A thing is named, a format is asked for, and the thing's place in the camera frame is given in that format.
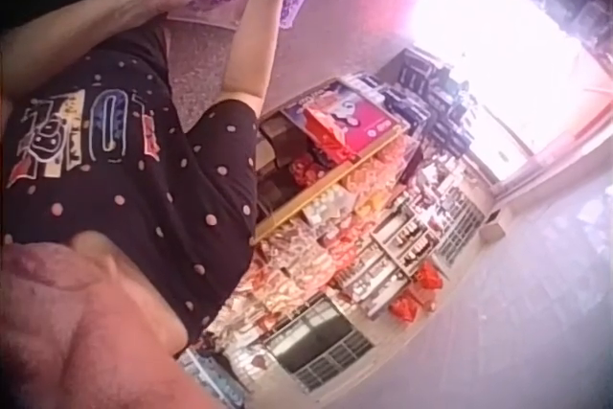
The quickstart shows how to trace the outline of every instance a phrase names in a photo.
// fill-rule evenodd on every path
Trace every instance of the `woman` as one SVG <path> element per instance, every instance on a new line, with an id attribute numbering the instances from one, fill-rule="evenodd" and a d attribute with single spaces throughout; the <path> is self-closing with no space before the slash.
<path id="1" fill-rule="evenodd" d="M 172 356 L 251 261 L 283 0 L 248 1 L 184 133 L 148 21 L 189 1 L 83 0 L 2 39 L 0 357 L 26 407 L 212 407 Z"/>

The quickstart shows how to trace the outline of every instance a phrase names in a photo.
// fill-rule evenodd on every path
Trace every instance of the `cheek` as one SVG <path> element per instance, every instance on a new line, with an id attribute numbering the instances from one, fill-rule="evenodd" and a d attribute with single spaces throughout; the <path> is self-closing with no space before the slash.
<path id="1" fill-rule="evenodd" d="M 54 243 L 4 248 L 3 272 L 50 288 L 79 291 L 103 279 L 102 271 L 72 249 Z"/>

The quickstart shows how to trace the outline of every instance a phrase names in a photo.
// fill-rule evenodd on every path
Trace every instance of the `red packaging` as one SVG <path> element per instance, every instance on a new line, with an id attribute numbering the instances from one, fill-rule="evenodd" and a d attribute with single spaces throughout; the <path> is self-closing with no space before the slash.
<path id="1" fill-rule="evenodd" d="M 400 296 L 390 305 L 390 312 L 399 320 L 413 323 L 418 315 L 418 304 L 410 297 Z"/>

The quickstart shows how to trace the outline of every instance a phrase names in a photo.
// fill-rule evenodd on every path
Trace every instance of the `polka dot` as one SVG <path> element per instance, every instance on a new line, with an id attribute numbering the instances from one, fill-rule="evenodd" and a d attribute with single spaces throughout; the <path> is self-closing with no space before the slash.
<path id="1" fill-rule="evenodd" d="M 61 214 L 64 212 L 64 207 L 61 206 L 61 203 L 54 203 L 51 206 L 51 214 L 54 216 L 61 216 Z"/>
<path id="2" fill-rule="evenodd" d="M 207 215 L 204 220 L 211 226 L 217 225 L 217 218 L 214 215 Z"/>

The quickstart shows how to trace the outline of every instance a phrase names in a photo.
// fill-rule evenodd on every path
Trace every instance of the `wooden shelf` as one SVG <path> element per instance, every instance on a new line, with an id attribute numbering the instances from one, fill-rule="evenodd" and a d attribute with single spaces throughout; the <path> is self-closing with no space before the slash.
<path id="1" fill-rule="evenodd" d="M 344 162 L 338 167 L 331 170 L 328 174 L 322 177 L 319 181 L 313 184 L 311 187 L 304 189 L 291 200 L 276 210 L 271 216 L 260 222 L 256 226 L 256 243 L 265 239 L 272 234 L 277 227 L 284 224 L 292 217 L 297 215 L 306 205 L 313 201 L 318 195 L 325 192 L 334 184 L 337 184 L 340 180 L 345 178 L 350 172 L 356 170 L 364 162 L 369 160 L 377 152 L 385 148 L 398 136 L 403 134 L 403 130 L 400 126 L 395 127 L 388 133 L 385 133 L 379 139 L 370 144 L 363 152 L 360 153 L 359 159 L 352 163 L 350 161 Z"/>

